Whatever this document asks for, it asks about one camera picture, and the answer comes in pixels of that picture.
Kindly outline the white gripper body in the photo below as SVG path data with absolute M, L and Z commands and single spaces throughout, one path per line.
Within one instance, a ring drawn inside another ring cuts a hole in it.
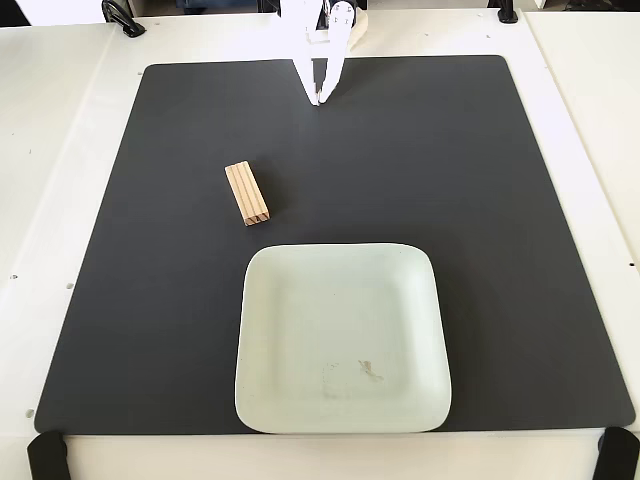
M 323 8 L 322 0 L 281 0 L 281 19 L 294 32 L 314 33 Z

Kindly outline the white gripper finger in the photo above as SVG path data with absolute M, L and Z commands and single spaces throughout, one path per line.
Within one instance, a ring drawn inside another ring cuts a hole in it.
M 349 1 L 330 2 L 327 17 L 329 53 L 325 78 L 318 93 L 320 104 L 329 99 L 340 80 L 353 22 L 354 6 Z
M 312 105 L 326 102 L 324 82 L 316 85 L 313 60 L 309 50 L 309 43 L 304 34 L 294 34 L 290 39 L 291 58 L 298 73 L 304 92 Z

